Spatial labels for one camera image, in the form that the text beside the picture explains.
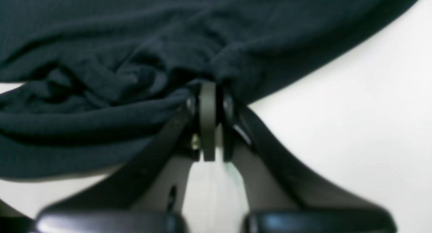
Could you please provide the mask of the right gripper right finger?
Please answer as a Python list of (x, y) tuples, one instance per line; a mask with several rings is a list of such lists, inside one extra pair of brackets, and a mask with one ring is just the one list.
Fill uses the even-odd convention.
[(221, 91), (224, 160), (242, 176), (243, 233), (395, 233), (384, 208), (333, 184), (297, 159), (261, 119)]

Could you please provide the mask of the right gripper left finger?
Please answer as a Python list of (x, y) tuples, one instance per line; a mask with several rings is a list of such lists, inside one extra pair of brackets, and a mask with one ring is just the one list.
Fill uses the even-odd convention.
[(185, 181), (174, 177), (185, 171), (197, 154), (182, 149), (192, 135), (197, 95), (160, 130), (150, 144), (108, 178), (45, 207), (31, 227), (32, 233), (186, 233), (179, 213)]

